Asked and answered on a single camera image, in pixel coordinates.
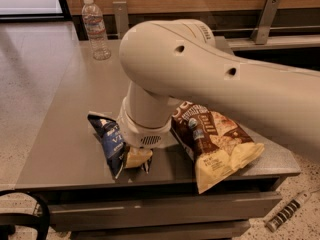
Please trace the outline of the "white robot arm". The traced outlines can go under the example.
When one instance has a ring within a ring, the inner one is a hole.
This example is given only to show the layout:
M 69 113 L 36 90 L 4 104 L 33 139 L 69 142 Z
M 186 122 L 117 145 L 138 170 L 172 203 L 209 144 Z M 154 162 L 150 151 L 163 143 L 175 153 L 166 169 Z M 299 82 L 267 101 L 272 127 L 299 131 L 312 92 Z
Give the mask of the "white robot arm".
M 320 73 L 216 48 L 198 20 L 147 21 L 122 38 L 130 79 L 118 123 L 125 141 L 161 139 L 182 101 L 205 105 L 313 161 L 320 160 Z

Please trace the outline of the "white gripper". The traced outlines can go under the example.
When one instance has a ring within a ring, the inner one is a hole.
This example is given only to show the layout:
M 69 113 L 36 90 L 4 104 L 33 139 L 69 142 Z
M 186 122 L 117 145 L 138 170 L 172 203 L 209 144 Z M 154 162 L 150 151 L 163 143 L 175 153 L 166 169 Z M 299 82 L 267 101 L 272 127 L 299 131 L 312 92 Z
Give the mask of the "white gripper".
M 125 152 L 126 169 L 150 162 L 151 149 L 158 147 L 170 131 L 171 116 L 176 108 L 177 100 L 171 97 L 142 102 L 124 98 L 117 123 L 125 142 L 130 145 Z

